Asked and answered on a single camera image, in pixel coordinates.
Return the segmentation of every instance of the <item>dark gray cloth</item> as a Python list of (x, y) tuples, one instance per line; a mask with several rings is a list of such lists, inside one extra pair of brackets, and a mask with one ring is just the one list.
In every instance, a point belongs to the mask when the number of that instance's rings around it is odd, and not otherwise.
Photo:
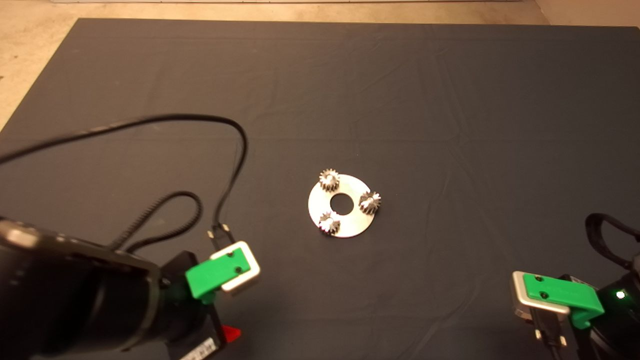
[[(583, 221), (640, 225), (639, 107), (637, 28), (81, 19), (0, 151), (139, 115), (240, 122), (250, 150), (223, 219), (262, 275), (217, 301), (243, 330), (219, 359), (543, 359), (512, 313), (510, 273), (597, 286), (622, 274)], [(223, 126), (161, 124), (41, 152), (0, 168), (0, 213), (106, 243), (155, 198), (191, 190), (204, 221), (141, 255), (205, 259), (237, 144)], [(383, 196), (360, 236), (324, 237), (308, 216), (326, 167)], [(176, 201), (140, 236), (191, 212)]]

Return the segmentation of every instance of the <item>white label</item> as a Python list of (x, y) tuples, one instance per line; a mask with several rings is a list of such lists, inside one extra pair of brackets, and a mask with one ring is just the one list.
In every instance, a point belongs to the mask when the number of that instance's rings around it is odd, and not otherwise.
[(203, 341), (202, 344), (198, 345), (188, 354), (183, 356), (180, 360), (203, 360), (207, 356), (211, 355), (214, 351), (216, 351), (217, 348), (218, 347), (213, 342), (213, 339), (208, 338)]

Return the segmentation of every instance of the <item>gear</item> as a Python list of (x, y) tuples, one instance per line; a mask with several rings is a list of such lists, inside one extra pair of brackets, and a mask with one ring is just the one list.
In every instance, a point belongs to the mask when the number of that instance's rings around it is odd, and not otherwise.
[(326, 192), (334, 192), (340, 185), (340, 175), (332, 168), (328, 168), (320, 173), (320, 186)]
[(382, 197), (376, 192), (366, 192), (360, 197), (360, 210), (367, 215), (373, 215), (382, 204)]
[(318, 227), (323, 233), (327, 235), (334, 235), (340, 229), (340, 220), (336, 220), (338, 214), (334, 211), (329, 211), (320, 217)]

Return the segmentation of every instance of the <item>beige floor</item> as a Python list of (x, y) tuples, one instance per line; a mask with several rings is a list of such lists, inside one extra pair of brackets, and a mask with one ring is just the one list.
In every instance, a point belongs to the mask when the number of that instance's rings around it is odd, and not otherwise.
[[(592, 3), (593, 11), (583, 6)], [(625, 4), (607, 10), (605, 2)], [(635, 0), (469, 3), (54, 4), (0, 0), (0, 129), (78, 17), (407, 22), (452, 24), (640, 24)], [(624, 13), (616, 22), (616, 12)]]

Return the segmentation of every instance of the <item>black strap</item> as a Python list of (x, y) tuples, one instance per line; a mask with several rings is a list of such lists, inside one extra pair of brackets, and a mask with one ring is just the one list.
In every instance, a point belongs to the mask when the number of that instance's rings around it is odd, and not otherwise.
[(607, 244), (604, 242), (604, 239), (602, 238), (602, 222), (608, 222), (623, 233), (633, 236), (637, 242), (640, 242), (640, 231), (622, 224), (618, 219), (607, 214), (593, 213), (584, 221), (587, 228), (587, 237), (589, 238), (589, 244), (591, 244), (591, 247), (593, 247), (598, 254), (613, 261), (619, 266), (622, 266), (624, 269), (631, 270), (633, 262), (625, 260), (611, 252)]

